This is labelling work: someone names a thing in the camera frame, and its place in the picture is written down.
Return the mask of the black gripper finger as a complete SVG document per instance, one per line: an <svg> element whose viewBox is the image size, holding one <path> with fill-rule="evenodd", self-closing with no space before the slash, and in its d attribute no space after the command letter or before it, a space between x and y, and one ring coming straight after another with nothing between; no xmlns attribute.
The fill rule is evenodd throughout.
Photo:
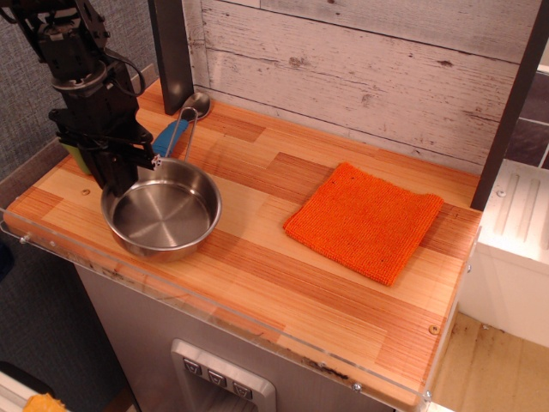
<svg viewBox="0 0 549 412"><path fill-rule="evenodd" d="M162 156L150 148L137 148L135 151L135 164L148 170L154 170L162 162Z"/></svg>
<svg viewBox="0 0 549 412"><path fill-rule="evenodd" d="M100 188L121 197L138 179L137 166L105 150L83 150L83 160Z"/></svg>

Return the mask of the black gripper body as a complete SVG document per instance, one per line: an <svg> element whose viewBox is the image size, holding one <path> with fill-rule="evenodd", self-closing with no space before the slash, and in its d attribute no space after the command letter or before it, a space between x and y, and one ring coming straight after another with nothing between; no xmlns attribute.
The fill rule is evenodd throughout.
<svg viewBox="0 0 549 412"><path fill-rule="evenodd" d="M139 109L131 83L59 83L64 108L52 109L59 142L84 149L105 150L135 164L137 148L152 149L152 135L136 120Z"/></svg>

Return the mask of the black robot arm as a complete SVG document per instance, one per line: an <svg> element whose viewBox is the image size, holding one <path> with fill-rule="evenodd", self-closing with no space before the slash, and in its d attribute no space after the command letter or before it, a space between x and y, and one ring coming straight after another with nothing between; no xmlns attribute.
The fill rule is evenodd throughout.
<svg viewBox="0 0 549 412"><path fill-rule="evenodd" d="M1 16L23 32L63 97L49 118L101 188L122 196L141 168L154 169L153 137L136 120L132 62L107 48L104 18L88 1L3 1Z"/></svg>

